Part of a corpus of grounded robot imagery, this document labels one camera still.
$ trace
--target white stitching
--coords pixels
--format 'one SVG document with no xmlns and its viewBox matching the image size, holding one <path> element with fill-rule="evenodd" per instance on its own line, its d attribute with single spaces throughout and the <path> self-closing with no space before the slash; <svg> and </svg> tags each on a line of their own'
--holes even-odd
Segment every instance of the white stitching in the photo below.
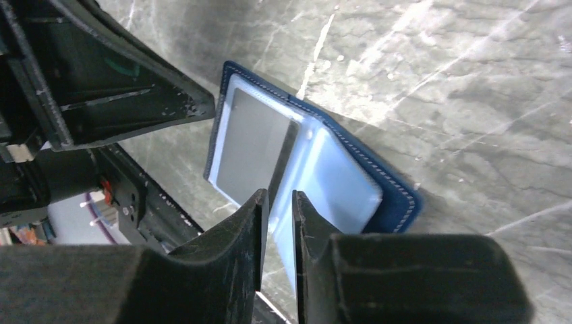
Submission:
<svg viewBox="0 0 572 324">
<path fill-rule="evenodd" d="M 409 193 L 404 190 L 400 185 L 398 185 L 395 180 L 393 180 L 393 178 L 391 176 L 389 176 L 387 173 L 385 173 L 384 171 L 382 171 L 377 165 L 373 165 L 372 162 L 370 162 L 370 159 L 367 158 L 360 150 L 358 150 L 357 148 L 354 147 L 354 145 L 349 144 L 349 141 L 347 141 L 345 139 L 344 136 L 342 136 L 339 131 L 337 131 L 335 129 L 335 127 L 333 125 L 331 125 L 330 123 L 328 123 L 326 120 L 324 120 L 324 118 L 320 115 L 318 115 L 317 113 L 314 113 L 313 111 L 309 110 L 308 108 L 295 103 L 293 101 L 288 100 L 287 97 L 284 97 L 282 95 L 280 95 L 279 93 L 277 93 L 276 91 L 269 89 L 267 86 L 261 84 L 260 82 L 253 80 L 251 77 L 247 76 L 246 74 L 242 73 L 241 71 L 237 70 L 236 67 L 227 66 L 229 69 L 235 71 L 236 73 L 240 74 L 241 76 L 243 76 L 244 78 L 247 78 L 248 80 L 250 80 L 251 82 L 255 83 L 256 85 L 258 85 L 259 87 L 265 89 L 266 91 L 269 91 L 271 93 L 273 93 L 275 96 L 279 97 L 280 99 L 283 99 L 284 101 L 287 101 L 288 103 L 291 103 L 292 105 L 295 105 L 296 107 L 304 110 L 307 113 L 312 114 L 315 118 L 318 118 L 318 120 L 320 120 L 322 123 L 326 124 L 331 130 L 334 131 L 334 133 L 336 134 L 336 136 L 342 140 L 344 143 L 348 144 L 349 147 L 360 157 L 362 157 L 369 165 L 373 166 L 373 168 L 380 174 L 382 175 L 386 180 L 388 180 L 392 185 L 394 185 L 394 187 L 396 187 L 396 189 L 398 189 L 398 191 L 400 191 L 400 193 L 402 193 L 404 195 L 404 197 L 409 201 L 409 208 L 407 209 L 407 211 L 405 212 L 403 218 L 401 219 L 401 221 L 399 222 L 399 224 L 397 224 L 397 226 L 395 227 L 395 229 L 393 230 L 393 233 L 396 233 L 397 231 L 399 231 L 400 228 L 403 227 L 403 224 L 409 219 L 409 216 L 411 216 L 411 214 L 413 213 L 413 210 L 415 209 L 415 200 L 413 199 L 413 197 L 411 195 L 409 195 Z M 228 69 L 224 69 L 225 71 L 223 72 L 223 80 L 227 79 L 227 72 Z"/>
</svg>

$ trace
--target gray marble countertop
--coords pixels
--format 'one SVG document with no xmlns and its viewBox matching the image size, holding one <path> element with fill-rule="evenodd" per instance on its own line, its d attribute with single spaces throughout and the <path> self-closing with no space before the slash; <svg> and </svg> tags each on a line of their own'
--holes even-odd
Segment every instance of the gray marble countertop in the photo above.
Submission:
<svg viewBox="0 0 572 324">
<path fill-rule="evenodd" d="M 569 0 L 99 2 L 215 94 L 232 59 L 330 111 L 424 195 L 412 232 L 492 236 L 536 323 L 572 323 Z M 234 210 L 202 179 L 211 126 L 123 143 L 205 227 Z M 264 291 L 294 316 L 268 250 Z"/>
</svg>

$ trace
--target wallet stitching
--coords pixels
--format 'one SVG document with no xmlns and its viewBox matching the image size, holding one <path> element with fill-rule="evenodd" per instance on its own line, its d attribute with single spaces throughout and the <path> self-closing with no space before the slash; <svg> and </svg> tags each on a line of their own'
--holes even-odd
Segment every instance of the wallet stitching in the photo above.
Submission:
<svg viewBox="0 0 572 324">
<path fill-rule="evenodd" d="M 393 230 L 393 233 L 399 231 L 399 229 L 401 227 L 403 227 L 403 224 L 409 219 L 409 216 L 411 216 L 411 214 L 413 213 L 413 210 L 416 207 L 415 204 L 415 199 L 400 185 L 398 184 L 389 174 L 387 174 L 385 171 L 381 170 L 381 168 L 379 168 L 379 166 L 377 166 L 376 164 L 374 164 L 373 162 L 370 161 L 370 159 L 365 156 L 358 148 L 356 148 L 353 144 L 351 144 L 342 134 L 339 133 L 339 131 L 337 130 L 337 127 L 335 127 L 334 125 L 330 124 L 329 122 L 327 122 L 322 116 L 320 116 L 319 114 L 309 110 L 308 108 L 300 105 L 299 103 L 295 103 L 293 101 L 290 101 L 287 97 L 284 97 L 283 95 L 279 94 L 278 92 L 274 91 L 273 89 L 267 87 L 266 85 L 262 84 L 261 82 L 251 78 L 250 76 L 244 74 L 242 71 L 238 70 L 236 67 L 227 66 L 229 69 L 232 69 L 233 71 L 235 71 L 236 73 L 240 74 L 241 76 L 243 76 L 244 78 L 247 78 L 248 80 L 250 80 L 251 82 L 253 82 L 254 84 L 258 85 L 259 87 L 265 89 L 266 91 L 269 91 L 271 93 L 273 93 L 275 96 L 279 97 L 280 99 L 283 99 L 284 101 L 291 103 L 292 105 L 295 105 L 296 107 L 304 110 L 307 113 L 310 113 L 313 115 L 313 117 L 318 118 L 322 123 L 326 124 L 337 136 L 338 139 L 340 139 L 342 142 L 344 142 L 349 148 L 351 148 L 358 156 L 360 156 L 367 164 L 371 165 L 374 170 L 376 170 L 381 176 L 383 176 L 386 180 L 389 181 L 390 184 L 392 184 L 408 201 L 409 201 L 409 208 L 407 209 L 407 211 L 405 212 L 405 214 L 403 215 L 403 217 L 401 218 L 401 221 L 397 224 L 397 226 L 395 227 L 395 229 Z M 227 74 L 228 74 L 228 70 L 225 69 L 225 71 L 223 72 L 223 80 L 225 81 L 225 86 L 224 89 L 227 88 L 228 86 L 228 81 L 227 81 Z"/>
</svg>

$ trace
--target black metal frame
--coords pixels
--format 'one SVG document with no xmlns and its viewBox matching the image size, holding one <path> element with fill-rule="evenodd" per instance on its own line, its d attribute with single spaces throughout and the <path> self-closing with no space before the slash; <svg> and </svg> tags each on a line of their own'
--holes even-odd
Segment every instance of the black metal frame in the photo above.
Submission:
<svg viewBox="0 0 572 324">
<path fill-rule="evenodd" d="M 55 151 L 98 147 L 215 115 L 212 94 L 93 0 L 0 0 L 0 44 L 7 162 L 33 159 L 45 140 Z"/>
</svg>

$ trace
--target wallet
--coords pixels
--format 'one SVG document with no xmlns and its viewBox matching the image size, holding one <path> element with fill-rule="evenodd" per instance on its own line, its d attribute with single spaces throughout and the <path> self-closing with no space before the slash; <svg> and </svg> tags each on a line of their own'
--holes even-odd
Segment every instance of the wallet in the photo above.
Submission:
<svg viewBox="0 0 572 324">
<path fill-rule="evenodd" d="M 254 72 L 224 64 L 204 178 L 240 206 L 268 189 L 268 232 L 295 282 L 292 191 L 346 234 L 404 232 L 419 193 L 327 112 Z"/>
</svg>

